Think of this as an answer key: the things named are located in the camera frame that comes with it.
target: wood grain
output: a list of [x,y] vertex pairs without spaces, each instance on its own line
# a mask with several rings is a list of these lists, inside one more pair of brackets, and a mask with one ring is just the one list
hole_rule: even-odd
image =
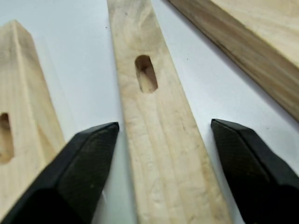
[[299,121],[299,2],[168,0]]
[[[230,223],[150,0],[108,0],[108,10],[139,223]],[[154,71],[138,69],[142,55]]]
[[0,220],[63,145],[33,39],[9,22],[0,27]]

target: wooden stick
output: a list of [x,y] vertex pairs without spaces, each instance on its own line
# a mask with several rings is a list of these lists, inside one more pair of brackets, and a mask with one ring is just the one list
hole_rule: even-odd
[[150,0],[108,0],[138,220],[230,223]]
[[0,220],[64,145],[30,33],[0,27]]
[[168,1],[299,121],[298,3]]

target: pine wood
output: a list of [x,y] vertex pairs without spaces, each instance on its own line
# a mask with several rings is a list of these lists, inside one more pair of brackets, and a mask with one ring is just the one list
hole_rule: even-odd
[[299,121],[299,1],[168,0]]
[[0,220],[64,145],[33,39],[0,27]]
[[139,223],[230,223],[150,0],[108,10]]

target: wooden slat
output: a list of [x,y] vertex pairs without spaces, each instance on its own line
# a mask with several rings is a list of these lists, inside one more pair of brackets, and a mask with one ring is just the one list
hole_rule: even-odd
[[0,220],[64,145],[30,33],[0,27]]
[[150,0],[108,9],[139,222],[230,223]]
[[299,3],[168,0],[299,121]]

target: wooden board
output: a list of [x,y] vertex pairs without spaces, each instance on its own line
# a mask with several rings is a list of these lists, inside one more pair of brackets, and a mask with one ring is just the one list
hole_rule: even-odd
[[230,223],[150,0],[108,0],[139,223]]
[[64,146],[33,39],[0,27],[0,220]]
[[299,121],[298,0],[168,1]]

